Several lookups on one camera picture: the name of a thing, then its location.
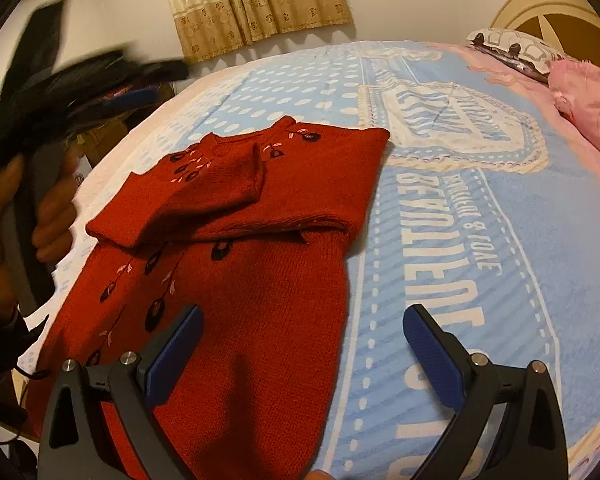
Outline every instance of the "white wall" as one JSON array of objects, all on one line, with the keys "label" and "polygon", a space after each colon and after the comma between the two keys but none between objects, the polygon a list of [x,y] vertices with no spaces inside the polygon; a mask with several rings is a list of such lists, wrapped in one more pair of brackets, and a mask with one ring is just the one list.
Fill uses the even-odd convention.
[{"label": "white wall", "polygon": [[[133,41],[151,59],[182,55],[168,0],[102,0],[110,30]],[[348,0],[353,25],[293,32],[237,50],[201,65],[202,74],[302,48],[353,40],[421,40],[462,43],[488,27],[506,0]]]},{"label": "white wall", "polygon": [[[41,4],[52,1],[55,0],[22,0],[1,28],[0,89],[29,16]],[[111,43],[98,0],[69,0],[67,7],[58,65],[67,64]]]}]

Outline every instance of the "white patterned pillow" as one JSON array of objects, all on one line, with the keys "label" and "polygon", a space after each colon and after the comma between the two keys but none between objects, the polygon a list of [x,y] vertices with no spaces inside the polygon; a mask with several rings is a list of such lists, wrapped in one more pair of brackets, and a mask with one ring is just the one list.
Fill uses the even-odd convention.
[{"label": "white patterned pillow", "polygon": [[481,28],[469,34],[466,42],[545,84],[554,61],[573,59],[535,36],[506,28]]}]

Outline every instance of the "pink pillow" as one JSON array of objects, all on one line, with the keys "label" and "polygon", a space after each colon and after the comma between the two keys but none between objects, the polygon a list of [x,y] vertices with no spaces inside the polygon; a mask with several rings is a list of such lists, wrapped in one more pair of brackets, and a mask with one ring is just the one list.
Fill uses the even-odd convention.
[{"label": "pink pillow", "polygon": [[551,65],[555,107],[600,151],[600,68],[570,60]]}]

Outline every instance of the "bed sheet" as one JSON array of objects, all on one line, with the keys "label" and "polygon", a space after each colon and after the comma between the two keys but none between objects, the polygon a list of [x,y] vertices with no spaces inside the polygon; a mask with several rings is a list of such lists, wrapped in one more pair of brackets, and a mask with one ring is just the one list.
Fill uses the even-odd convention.
[{"label": "bed sheet", "polygon": [[[442,434],[449,413],[401,329],[405,307],[423,303],[494,362],[547,364],[571,478],[586,478],[600,456],[600,154],[547,88],[465,47],[351,43],[224,78],[148,134],[81,213],[58,291],[30,322],[58,311],[94,247],[84,224],[131,171],[211,130],[250,132],[285,114],[392,134],[368,227],[347,260],[349,319],[315,466],[336,478],[407,479]],[[20,365],[33,368],[39,348]]]}]

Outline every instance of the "brown patterned curtain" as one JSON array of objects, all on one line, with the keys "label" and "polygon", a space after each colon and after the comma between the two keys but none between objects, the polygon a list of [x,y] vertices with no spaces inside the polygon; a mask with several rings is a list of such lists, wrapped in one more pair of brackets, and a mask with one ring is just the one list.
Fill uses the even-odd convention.
[{"label": "brown patterned curtain", "polygon": [[346,0],[170,0],[184,55],[220,56],[274,34],[350,23]]}]

